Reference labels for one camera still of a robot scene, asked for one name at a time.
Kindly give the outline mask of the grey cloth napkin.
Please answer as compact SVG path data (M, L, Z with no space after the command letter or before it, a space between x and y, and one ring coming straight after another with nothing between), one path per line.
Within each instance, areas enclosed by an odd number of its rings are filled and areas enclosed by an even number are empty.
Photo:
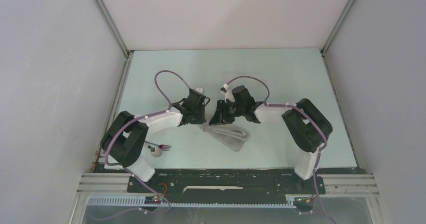
M239 152L250 138L247 131L234 124L217 126L202 124L200 129L234 152Z

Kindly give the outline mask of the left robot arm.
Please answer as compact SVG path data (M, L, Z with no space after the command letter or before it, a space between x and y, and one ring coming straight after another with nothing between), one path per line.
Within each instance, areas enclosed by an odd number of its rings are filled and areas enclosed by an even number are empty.
M197 89L172 103L169 109L136 117L128 111L120 112L104 134L100 147L105 151L107 166L120 166L140 179L146 192L158 188L159 179L154 167L142 155L149 134L183 125L201 125L205 120L205 106L209 98Z

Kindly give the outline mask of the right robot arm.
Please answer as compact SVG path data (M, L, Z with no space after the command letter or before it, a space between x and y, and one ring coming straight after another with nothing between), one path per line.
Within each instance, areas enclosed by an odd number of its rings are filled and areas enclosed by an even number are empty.
M217 101L216 111L209 125L227 125L237 117L261 124L266 122L286 124L294 142L299 147L296 176L292 179L295 191L305 193L312 187L311 177L316 173L322 150L333 131L332 124L307 98L294 105L271 104L255 101L248 89L237 86L230 90L228 85L221 88L225 98Z

